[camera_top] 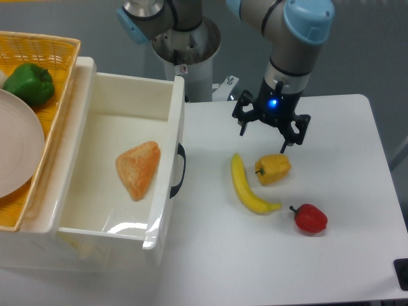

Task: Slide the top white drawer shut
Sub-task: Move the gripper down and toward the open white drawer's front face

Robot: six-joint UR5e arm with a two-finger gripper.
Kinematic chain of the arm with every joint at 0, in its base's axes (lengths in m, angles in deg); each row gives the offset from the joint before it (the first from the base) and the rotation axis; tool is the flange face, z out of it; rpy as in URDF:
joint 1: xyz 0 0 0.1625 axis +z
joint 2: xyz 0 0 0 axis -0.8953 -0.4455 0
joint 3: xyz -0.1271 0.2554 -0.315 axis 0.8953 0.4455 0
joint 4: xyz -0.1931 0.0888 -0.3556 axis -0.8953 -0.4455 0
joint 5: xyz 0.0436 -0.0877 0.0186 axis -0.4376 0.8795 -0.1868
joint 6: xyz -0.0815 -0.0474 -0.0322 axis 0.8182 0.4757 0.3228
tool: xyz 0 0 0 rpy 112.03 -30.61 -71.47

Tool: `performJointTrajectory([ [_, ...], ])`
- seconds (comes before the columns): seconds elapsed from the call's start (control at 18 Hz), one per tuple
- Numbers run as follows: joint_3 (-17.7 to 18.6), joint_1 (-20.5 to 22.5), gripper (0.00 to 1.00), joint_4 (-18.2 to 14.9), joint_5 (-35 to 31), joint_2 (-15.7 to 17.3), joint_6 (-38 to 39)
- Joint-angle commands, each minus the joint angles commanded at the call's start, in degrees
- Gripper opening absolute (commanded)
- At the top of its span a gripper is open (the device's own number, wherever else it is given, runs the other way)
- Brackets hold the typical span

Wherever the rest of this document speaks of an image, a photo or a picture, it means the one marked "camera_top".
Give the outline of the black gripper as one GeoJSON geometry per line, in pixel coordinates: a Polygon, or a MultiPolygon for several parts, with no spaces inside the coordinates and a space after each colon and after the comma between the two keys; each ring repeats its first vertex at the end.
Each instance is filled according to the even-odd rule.
{"type": "Polygon", "coordinates": [[[247,124],[256,120],[279,128],[284,137],[281,154],[285,152],[287,146],[303,143],[311,120],[310,115],[295,113],[303,91],[295,93],[283,93],[283,91],[282,80],[271,87],[264,79],[258,97],[255,99],[248,90],[242,91],[232,112],[232,117],[237,119],[240,126],[240,136],[244,135],[247,124]]]}

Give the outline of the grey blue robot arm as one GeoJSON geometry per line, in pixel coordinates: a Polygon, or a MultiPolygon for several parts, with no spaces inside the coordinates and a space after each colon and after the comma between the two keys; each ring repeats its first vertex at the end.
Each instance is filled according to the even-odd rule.
{"type": "MultiPolygon", "coordinates": [[[[327,41],[335,16],[331,1],[228,1],[228,8],[272,43],[257,96],[243,91],[233,110],[242,128],[260,121],[277,128],[284,145],[301,145],[310,116],[295,112],[327,41]]],[[[167,78],[182,77],[190,102],[212,97],[212,60],[221,45],[218,27],[201,1],[125,1],[117,18],[137,44],[151,43],[167,78]]]]}

